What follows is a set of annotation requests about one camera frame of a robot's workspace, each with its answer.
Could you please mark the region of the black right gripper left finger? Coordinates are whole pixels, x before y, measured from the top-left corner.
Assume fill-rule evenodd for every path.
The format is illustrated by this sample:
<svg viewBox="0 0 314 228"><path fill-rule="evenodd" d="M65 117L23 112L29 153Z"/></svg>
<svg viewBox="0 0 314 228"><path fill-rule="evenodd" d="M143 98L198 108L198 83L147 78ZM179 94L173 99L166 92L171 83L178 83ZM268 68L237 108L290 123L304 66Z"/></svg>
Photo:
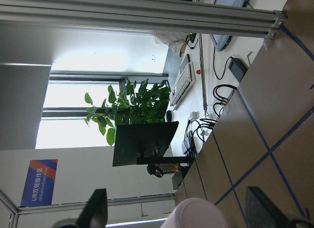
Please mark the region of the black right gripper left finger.
<svg viewBox="0 0 314 228"><path fill-rule="evenodd" d="M56 228L105 228L108 219L106 189L96 189L77 219L63 219Z"/></svg>

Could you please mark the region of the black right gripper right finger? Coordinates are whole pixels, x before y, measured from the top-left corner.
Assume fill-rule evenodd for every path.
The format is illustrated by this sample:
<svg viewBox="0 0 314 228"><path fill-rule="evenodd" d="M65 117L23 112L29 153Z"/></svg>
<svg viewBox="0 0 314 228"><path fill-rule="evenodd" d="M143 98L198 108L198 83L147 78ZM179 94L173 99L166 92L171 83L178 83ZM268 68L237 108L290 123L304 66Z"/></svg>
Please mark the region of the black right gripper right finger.
<svg viewBox="0 0 314 228"><path fill-rule="evenodd" d="M256 186L246 190L245 216L251 228L312 228L310 221L285 215L268 197Z"/></svg>

